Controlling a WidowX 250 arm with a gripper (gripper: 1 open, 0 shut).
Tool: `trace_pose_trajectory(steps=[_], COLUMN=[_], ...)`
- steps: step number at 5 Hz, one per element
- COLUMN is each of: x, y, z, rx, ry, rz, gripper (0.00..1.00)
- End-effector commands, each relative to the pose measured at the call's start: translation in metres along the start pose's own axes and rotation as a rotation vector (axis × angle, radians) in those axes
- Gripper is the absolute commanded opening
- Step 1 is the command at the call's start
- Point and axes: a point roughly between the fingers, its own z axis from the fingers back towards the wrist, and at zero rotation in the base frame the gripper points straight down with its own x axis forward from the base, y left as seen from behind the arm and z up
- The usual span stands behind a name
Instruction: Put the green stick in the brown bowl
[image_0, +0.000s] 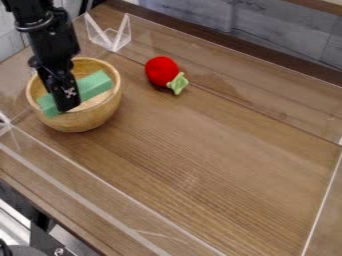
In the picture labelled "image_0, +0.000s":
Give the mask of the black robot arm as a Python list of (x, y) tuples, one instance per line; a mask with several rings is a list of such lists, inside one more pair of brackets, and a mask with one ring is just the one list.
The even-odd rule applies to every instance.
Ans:
[(80, 94), (72, 74), (72, 58), (80, 52), (72, 20), (54, 0), (0, 0), (13, 14), (15, 28), (26, 33), (34, 56), (28, 64), (36, 70), (60, 112), (80, 105)]

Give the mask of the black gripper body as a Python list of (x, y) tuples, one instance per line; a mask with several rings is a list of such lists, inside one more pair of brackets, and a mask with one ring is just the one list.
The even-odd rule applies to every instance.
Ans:
[(34, 51), (30, 66), (35, 68), (36, 65), (42, 65), (52, 72), (71, 72), (72, 58), (80, 52), (80, 45), (70, 15), (44, 13), (31, 21), (18, 21), (16, 29), (28, 35)]

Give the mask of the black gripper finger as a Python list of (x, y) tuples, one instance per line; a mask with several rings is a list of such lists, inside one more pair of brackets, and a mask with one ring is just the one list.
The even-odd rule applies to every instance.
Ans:
[(43, 82), (44, 88), (47, 91), (51, 91), (50, 85), (51, 85), (51, 74), (47, 68), (42, 65), (35, 66), (35, 70), (38, 72), (38, 75), (40, 77), (40, 80)]
[(67, 112), (80, 105), (78, 83), (70, 71), (48, 71), (46, 85), (60, 112)]

